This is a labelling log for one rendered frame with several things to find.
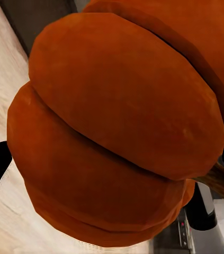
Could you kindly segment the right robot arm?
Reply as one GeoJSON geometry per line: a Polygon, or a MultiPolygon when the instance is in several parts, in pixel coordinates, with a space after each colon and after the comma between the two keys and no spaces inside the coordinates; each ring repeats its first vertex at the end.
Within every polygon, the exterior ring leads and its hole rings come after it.
{"type": "Polygon", "coordinates": [[[194,254],[224,254],[222,235],[210,187],[195,183],[195,193],[185,205],[194,254]]]}

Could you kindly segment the pumpkin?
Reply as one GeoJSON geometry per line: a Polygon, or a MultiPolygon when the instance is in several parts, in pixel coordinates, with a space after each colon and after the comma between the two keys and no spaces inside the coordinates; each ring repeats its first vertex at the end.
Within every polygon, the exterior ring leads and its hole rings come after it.
{"type": "Polygon", "coordinates": [[[28,75],[7,146],[55,229],[129,247],[196,182],[224,197],[224,0],[91,0],[37,35],[28,75]]]}

